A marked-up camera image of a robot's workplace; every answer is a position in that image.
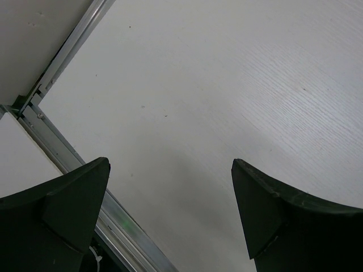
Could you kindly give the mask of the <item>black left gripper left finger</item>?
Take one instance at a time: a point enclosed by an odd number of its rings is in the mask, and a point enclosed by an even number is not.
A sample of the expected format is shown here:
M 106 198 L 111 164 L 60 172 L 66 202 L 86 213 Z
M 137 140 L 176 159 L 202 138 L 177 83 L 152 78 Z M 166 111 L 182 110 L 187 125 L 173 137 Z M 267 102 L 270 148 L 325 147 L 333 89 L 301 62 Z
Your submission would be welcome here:
M 1 271 L 79 271 L 111 166 L 99 157 L 1 198 Z

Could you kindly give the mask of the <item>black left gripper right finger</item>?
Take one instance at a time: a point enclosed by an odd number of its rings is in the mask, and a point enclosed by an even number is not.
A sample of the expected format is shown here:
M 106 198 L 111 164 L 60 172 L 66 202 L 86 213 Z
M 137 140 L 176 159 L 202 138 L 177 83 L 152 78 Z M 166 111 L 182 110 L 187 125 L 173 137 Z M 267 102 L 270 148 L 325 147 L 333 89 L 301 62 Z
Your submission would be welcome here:
M 362 210 L 270 177 L 242 159 L 231 175 L 257 271 L 361 271 Z

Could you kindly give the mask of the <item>aluminium left frame rail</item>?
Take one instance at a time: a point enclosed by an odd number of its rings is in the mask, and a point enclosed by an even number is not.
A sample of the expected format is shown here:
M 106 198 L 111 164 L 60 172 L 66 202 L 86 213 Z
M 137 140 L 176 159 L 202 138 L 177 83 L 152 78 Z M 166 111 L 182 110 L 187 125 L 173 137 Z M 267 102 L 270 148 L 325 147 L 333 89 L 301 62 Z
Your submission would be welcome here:
M 23 99 L 19 106 L 12 107 L 17 110 L 18 116 L 20 116 L 25 108 L 31 104 L 31 100 L 35 96 L 44 98 L 113 4 L 113 0 L 91 2 L 88 9 L 73 28 L 70 35 L 62 44 L 57 54 L 53 57 L 50 64 L 42 73 L 40 79 L 37 80 L 35 86 L 31 89 L 26 98 Z

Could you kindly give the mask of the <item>aluminium front frame rail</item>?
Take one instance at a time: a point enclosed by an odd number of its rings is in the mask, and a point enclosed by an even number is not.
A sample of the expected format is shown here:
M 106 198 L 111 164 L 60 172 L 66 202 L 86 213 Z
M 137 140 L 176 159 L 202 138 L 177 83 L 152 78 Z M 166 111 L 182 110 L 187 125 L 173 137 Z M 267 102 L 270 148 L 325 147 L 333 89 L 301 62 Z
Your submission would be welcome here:
M 35 104 L 18 121 L 61 176 L 1 198 L 2 271 L 176 270 L 107 189 L 107 158 L 84 162 Z

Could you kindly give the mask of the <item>aluminium frame rail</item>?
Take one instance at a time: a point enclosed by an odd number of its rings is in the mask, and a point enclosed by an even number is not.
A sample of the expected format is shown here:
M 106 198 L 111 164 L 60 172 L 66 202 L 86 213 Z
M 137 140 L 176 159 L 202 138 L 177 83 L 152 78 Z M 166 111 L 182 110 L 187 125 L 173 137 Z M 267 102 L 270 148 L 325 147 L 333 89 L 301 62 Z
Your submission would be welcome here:
M 17 110 L 18 116 L 20 116 L 25 108 L 31 104 L 31 100 L 35 96 L 44 98 L 113 4 L 113 0 L 91 2 L 88 9 L 73 28 L 70 35 L 62 44 L 57 54 L 53 57 L 50 64 L 42 73 L 40 79 L 37 80 L 35 86 L 31 89 L 26 98 L 23 99 L 19 106 L 12 107 Z
M 35 104 L 18 121 L 61 176 L 1 198 L 2 271 L 176 270 L 107 189 L 107 158 L 84 162 Z

